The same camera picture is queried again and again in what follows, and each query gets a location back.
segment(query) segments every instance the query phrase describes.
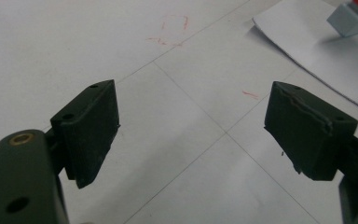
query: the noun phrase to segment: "mounting hole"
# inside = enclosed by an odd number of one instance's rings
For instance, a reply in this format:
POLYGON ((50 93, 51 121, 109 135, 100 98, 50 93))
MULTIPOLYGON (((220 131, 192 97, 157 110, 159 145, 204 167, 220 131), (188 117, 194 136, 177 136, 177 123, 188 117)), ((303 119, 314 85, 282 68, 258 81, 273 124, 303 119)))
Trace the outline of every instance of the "mounting hole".
POLYGON ((7 205, 7 212, 10 214, 18 213, 23 210, 30 200, 25 197, 18 198, 7 205))
POLYGON ((74 114, 66 114, 62 116, 63 119, 72 119, 75 115, 74 114))
POLYGON ((25 143, 30 142, 34 138, 34 135, 32 133, 20 133, 16 136, 12 137, 9 141, 9 143, 12 146, 19 146, 25 143))

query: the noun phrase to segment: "red ink mark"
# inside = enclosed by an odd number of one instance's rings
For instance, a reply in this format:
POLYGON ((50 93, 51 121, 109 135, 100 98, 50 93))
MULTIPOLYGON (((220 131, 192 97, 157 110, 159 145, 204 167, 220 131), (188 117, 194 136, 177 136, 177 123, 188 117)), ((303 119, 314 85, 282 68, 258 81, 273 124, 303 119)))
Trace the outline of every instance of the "red ink mark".
POLYGON ((176 38, 176 36, 173 36, 172 33, 170 33, 170 32, 172 32, 172 28, 170 27, 172 25, 169 20, 169 18, 171 18, 171 17, 176 18, 176 20, 178 20, 178 19, 183 20, 183 25, 180 30, 182 30, 182 35, 184 35, 186 32, 186 29, 188 27, 188 17, 187 16, 171 15, 171 16, 164 17, 164 21, 161 24, 161 34, 160 34, 161 37, 150 37, 150 38, 147 38, 146 40, 154 40, 162 46, 182 47, 182 43, 175 43, 175 42, 179 42, 180 40, 174 40, 176 38))
POLYGON ((253 94, 253 93, 250 93, 250 92, 247 92, 247 91, 242 91, 242 93, 245 94, 245 95, 251 96, 255 100, 258 100, 258 95, 256 95, 256 94, 253 94))
POLYGON ((184 16, 184 18, 185 18, 185 24, 183 26, 183 30, 185 31, 187 29, 187 26, 188 26, 188 17, 184 16))

